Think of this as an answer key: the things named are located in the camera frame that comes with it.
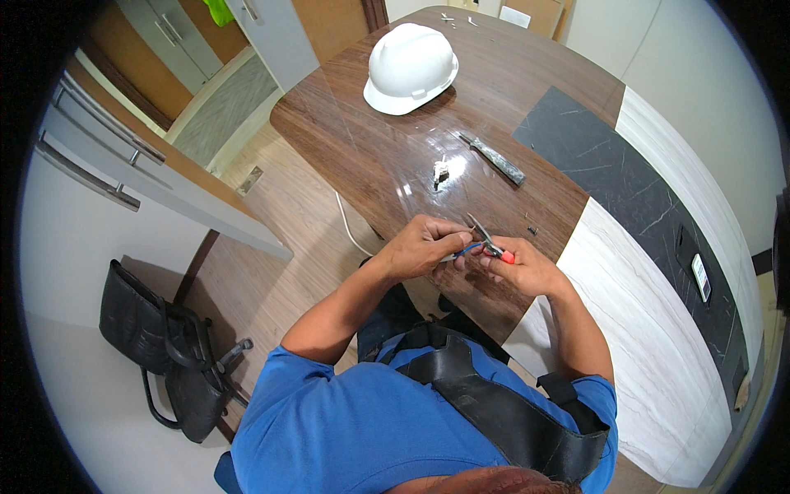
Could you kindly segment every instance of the blue polo shirt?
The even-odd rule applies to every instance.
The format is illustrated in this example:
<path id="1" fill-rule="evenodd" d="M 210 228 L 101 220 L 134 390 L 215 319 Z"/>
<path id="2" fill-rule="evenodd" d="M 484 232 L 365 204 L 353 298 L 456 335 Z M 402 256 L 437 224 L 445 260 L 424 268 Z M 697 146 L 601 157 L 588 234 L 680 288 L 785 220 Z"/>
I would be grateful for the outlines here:
<path id="1" fill-rule="evenodd" d="M 379 356 L 402 336 L 388 340 Z M 468 343 L 480 375 L 522 394 L 578 432 L 567 412 L 475 342 Z M 361 363 L 335 375 L 331 365 L 275 348 L 231 446 L 239 487 L 247 494 L 383 492 L 415 478 L 508 465 L 430 384 L 395 371 L 431 350 L 404 350 L 389 366 Z M 611 426 L 598 467 L 581 482 L 585 493 L 603 492 L 617 457 L 615 390 L 598 376 L 573 385 L 579 399 Z"/>

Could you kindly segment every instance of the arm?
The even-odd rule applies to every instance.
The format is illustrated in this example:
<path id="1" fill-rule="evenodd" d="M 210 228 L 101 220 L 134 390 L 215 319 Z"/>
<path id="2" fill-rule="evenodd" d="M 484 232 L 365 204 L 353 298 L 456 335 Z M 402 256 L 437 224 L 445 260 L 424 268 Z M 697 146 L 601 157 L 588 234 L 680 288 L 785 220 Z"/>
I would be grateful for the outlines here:
<path id="1" fill-rule="evenodd" d="M 548 298 L 557 329 L 562 373 L 571 380 L 599 375 L 614 385 L 615 371 L 606 338 L 565 274 L 525 239 L 492 239 L 498 247 L 513 252 L 516 262 L 510 265 L 483 256 L 480 263 L 489 276 L 496 281 L 508 280 L 525 295 Z"/>
<path id="2" fill-rule="evenodd" d="M 470 242 L 472 234 L 464 225 L 417 215 L 337 290 L 305 312 L 280 344 L 295 355 L 336 364 L 390 287 L 430 273 L 443 257 Z M 462 262 L 457 259 L 456 266 Z"/>

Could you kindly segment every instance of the hard hat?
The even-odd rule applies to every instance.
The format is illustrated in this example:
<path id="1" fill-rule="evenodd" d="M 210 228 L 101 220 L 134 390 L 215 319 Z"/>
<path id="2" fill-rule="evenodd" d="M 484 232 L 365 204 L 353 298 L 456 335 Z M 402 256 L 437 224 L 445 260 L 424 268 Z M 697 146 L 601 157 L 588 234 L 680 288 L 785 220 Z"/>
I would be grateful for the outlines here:
<path id="1" fill-rule="evenodd" d="M 458 58 L 439 31 L 402 24 L 373 47 L 363 95 L 382 113 L 404 115 L 452 84 Z"/>

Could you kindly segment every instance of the white cable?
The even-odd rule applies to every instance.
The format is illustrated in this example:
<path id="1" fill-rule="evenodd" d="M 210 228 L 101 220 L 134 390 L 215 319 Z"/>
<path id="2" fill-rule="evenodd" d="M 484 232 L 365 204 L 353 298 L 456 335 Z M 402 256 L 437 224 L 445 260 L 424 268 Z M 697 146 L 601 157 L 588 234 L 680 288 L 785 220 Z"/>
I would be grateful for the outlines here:
<path id="1" fill-rule="evenodd" d="M 356 245 L 356 248 L 360 249 L 365 254 L 373 257 L 373 255 L 370 252 L 363 249 L 362 246 L 359 245 L 356 242 L 356 240 L 354 240 L 354 236 L 351 234 L 351 230 L 348 229 L 348 220 L 345 219 L 345 211 L 343 210 L 343 203 L 340 202 L 340 194 L 337 193 L 337 190 L 335 190 L 335 197 L 337 197 L 337 205 L 340 207 L 340 215 L 343 217 L 343 224 L 346 226 L 346 233 L 348 233 L 348 238 L 351 239 L 354 245 Z"/>

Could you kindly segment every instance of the glossy table surface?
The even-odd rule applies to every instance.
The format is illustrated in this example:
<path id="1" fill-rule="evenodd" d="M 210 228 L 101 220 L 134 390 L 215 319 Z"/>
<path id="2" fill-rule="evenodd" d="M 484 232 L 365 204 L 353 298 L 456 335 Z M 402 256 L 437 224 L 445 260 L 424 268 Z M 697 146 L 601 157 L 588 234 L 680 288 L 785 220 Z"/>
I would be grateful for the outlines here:
<path id="1" fill-rule="evenodd" d="M 456 28 L 442 21 L 454 17 Z M 297 84 L 272 110 L 271 123 L 385 239 L 416 214 L 465 222 L 471 212 L 492 235 L 530 239 L 557 262 L 589 195 L 511 137 L 551 87 L 614 127 L 625 86 L 554 41 L 499 19 L 429 7 L 355 43 Z M 405 22 L 437 29 L 458 57 L 453 84 L 407 115 L 382 114 L 363 98 L 376 42 Z M 515 187 L 459 137 L 474 134 L 526 175 Z M 434 164 L 450 178 L 434 190 Z M 528 227 L 536 228 L 537 236 Z M 445 270 L 438 288 L 503 343 L 532 303 L 475 268 Z"/>

